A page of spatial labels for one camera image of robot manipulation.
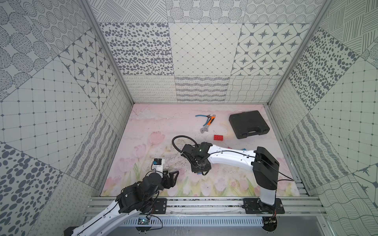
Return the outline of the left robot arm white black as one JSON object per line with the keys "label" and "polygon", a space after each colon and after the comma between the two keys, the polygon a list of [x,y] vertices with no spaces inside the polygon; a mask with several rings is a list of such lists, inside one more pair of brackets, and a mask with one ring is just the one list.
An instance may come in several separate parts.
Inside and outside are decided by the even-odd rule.
{"label": "left robot arm white black", "polygon": [[160,191],[176,185],[179,171],[150,171],[142,181],[125,187],[116,199],[87,223],[68,227],[65,236],[107,236],[128,219],[148,214]]}

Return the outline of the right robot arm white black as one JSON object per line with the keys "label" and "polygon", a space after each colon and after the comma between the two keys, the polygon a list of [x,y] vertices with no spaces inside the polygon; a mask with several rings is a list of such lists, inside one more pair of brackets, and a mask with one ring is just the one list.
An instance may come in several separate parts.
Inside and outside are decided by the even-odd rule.
{"label": "right robot arm white black", "polygon": [[206,175],[212,164],[224,164],[252,172],[260,186],[261,205],[275,205],[280,163],[267,149],[257,147],[256,150],[235,150],[202,142],[193,146],[185,144],[181,150],[177,150],[189,161],[193,173]]}

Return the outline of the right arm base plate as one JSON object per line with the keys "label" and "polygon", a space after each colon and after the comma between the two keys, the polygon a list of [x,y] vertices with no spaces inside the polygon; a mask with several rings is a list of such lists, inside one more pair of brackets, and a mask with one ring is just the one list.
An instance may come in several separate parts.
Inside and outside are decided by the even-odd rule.
{"label": "right arm base plate", "polygon": [[272,206],[263,203],[260,198],[244,198],[242,208],[246,214],[285,214],[280,198],[276,198]]}

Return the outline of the red lego brick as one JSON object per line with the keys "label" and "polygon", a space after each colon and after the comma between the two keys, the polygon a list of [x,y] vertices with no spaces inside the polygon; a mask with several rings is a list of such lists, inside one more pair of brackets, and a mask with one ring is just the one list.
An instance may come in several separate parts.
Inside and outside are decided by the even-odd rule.
{"label": "red lego brick", "polygon": [[214,140],[215,141],[223,141],[223,136],[222,135],[214,135]]}

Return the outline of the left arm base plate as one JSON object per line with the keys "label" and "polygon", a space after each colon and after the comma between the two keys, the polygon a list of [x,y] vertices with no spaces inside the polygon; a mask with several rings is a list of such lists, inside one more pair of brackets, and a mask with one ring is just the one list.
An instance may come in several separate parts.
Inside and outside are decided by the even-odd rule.
{"label": "left arm base plate", "polygon": [[163,215],[166,214],[167,209],[167,199],[166,198],[157,198],[153,204],[149,205],[147,208],[148,214],[153,215]]}

